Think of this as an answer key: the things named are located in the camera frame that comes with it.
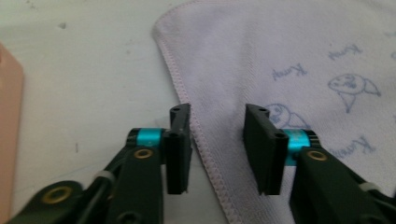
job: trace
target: cartoon drawing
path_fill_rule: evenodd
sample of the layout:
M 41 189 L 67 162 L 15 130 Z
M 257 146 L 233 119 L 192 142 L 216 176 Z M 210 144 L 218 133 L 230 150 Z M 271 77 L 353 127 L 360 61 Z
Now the cartoon drawing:
M 369 93 L 381 96 L 378 88 L 371 80 L 356 74 L 344 74 L 336 77 L 328 83 L 328 86 L 341 96 L 347 113 L 350 112 L 351 107 L 355 104 L 357 95 Z
M 292 113 L 285 105 L 272 104 L 265 106 L 270 110 L 270 120 L 279 129 L 299 128 L 309 129 L 309 125 L 296 113 Z

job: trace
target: white towel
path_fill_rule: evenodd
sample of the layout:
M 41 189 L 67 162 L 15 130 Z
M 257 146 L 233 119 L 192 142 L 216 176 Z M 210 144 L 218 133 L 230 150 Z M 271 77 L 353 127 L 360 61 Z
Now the white towel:
M 293 223 L 294 168 L 259 196 L 242 142 L 245 104 L 322 145 L 392 196 L 396 186 L 394 0 L 193 1 L 155 25 L 230 223 Z

